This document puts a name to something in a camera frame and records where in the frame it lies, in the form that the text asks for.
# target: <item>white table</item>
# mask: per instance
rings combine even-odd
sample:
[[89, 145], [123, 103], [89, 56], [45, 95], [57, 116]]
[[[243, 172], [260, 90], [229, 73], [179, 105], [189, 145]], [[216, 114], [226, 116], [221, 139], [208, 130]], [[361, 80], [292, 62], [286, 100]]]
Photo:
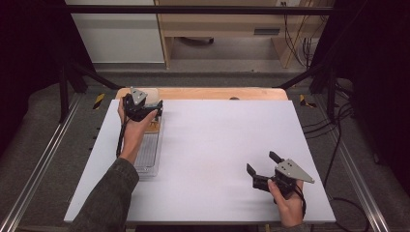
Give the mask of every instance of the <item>white table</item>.
[[[160, 171], [132, 193], [128, 223], [251, 224], [279, 221], [270, 193], [252, 188], [249, 163], [272, 176], [269, 151], [293, 159], [304, 184], [305, 222], [334, 222], [292, 101], [164, 100]], [[71, 222], [115, 160], [120, 130], [113, 100], [64, 221]]]

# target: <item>sweater sleeve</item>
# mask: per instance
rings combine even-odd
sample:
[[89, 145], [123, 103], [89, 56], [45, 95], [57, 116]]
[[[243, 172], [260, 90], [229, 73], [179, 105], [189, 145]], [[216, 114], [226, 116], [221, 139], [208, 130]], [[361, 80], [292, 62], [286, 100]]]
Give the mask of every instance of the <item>sweater sleeve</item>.
[[302, 223], [300, 225], [296, 225], [296, 226], [289, 227], [289, 228], [281, 228], [277, 232], [309, 232], [309, 231], [310, 231], [310, 228], [308, 227], [308, 225], [305, 223]]
[[114, 161], [85, 200], [70, 231], [124, 231], [138, 181], [132, 164], [121, 158]]

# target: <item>human hand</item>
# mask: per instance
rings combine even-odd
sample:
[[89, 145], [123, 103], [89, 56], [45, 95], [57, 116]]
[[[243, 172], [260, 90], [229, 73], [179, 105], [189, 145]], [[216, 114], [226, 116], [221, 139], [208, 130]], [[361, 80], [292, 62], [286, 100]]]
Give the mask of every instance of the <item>human hand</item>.
[[[296, 185], [302, 190], [304, 182], [301, 180], [296, 181]], [[289, 198], [286, 200], [275, 182], [271, 179], [268, 180], [269, 191], [277, 201], [280, 221], [283, 227], [289, 228], [303, 223], [302, 213], [302, 199], [296, 192], [292, 192]]]
[[144, 133], [157, 115], [158, 111], [154, 110], [150, 112], [140, 122], [130, 120], [124, 112], [123, 98], [120, 99], [117, 111], [121, 119], [121, 124], [127, 122], [127, 126], [124, 132], [123, 150], [119, 158], [123, 158], [125, 160], [128, 160], [131, 164], [134, 164], [136, 156], [138, 155], [139, 147], [142, 143], [142, 139], [144, 138]]

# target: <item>black curtain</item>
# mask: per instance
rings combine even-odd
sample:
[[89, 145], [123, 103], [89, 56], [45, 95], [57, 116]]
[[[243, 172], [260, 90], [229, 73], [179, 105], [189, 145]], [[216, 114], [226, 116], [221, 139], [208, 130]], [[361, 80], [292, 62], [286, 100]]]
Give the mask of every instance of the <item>black curtain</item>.
[[[339, 7], [360, 6], [337, 1]], [[348, 17], [331, 17], [313, 63], [324, 57]], [[349, 28], [334, 69], [350, 79], [352, 102], [373, 141], [373, 150], [387, 163], [410, 194], [410, 1], [368, 0]]]
[[[44, 10], [64, 0], [0, 1], [0, 154], [13, 139], [34, 92], [58, 83], [61, 65], [76, 61], [94, 71], [69, 13]], [[71, 72], [76, 84], [81, 75]]]

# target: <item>aluminum rail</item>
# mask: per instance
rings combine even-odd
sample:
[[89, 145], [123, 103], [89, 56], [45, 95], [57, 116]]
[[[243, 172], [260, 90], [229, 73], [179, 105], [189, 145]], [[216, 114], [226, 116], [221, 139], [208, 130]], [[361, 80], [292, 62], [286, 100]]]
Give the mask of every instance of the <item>aluminum rail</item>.
[[71, 14], [345, 15], [350, 12], [333, 7], [43, 5], [43, 8]]
[[[315, 96], [317, 99], [320, 110], [323, 113], [323, 116], [326, 118], [325, 110], [325, 100], [324, 97]], [[331, 131], [332, 139], [337, 143], [338, 139], [338, 130]], [[353, 161], [352, 156], [350, 156], [349, 150], [343, 142], [343, 139], [340, 139], [338, 147], [340, 159], [343, 163], [344, 168], [346, 169], [347, 175], [350, 178], [350, 181], [353, 185], [353, 189], [356, 191], [359, 200], [362, 203], [362, 206], [366, 212], [367, 219], [371, 224], [371, 227], [375, 232], [389, 232], [389, 226], [387, 225], [382, 213], [377, 206], [376, 201], [373, 198], [373, 195], [368, 188], [365, 179], [363, 178], [359, 168], [356, 163]]]
[[74, 114], [78, 109], [78, 105], [82, 99], [81, 94], [74, 94], [73, 100], [70, 105], [70, 112], [66, 120], [59, 124], [55, 130], [53, 136], [48, 142], [47, 147], [45, 148], [39, 162], [37, 163], [34, 171], [32, 172], [29, 180], [27, 181], [24, 189], [22, 190], [20, 196], [16, 200], [12, 209], [9, 211], [6, 218], [0, 225], [0, 231], [2, 232], [13, 232], [17, 229], [17, 226], [27, 209], [31, 199], [36, 192], [37, 187], [39, 186], [44, 173], [46, 172], [48, 165], [51, 163], [51, 160], [60, 145], [61, 140], [64, 137], [64, 134], [69, 127]]

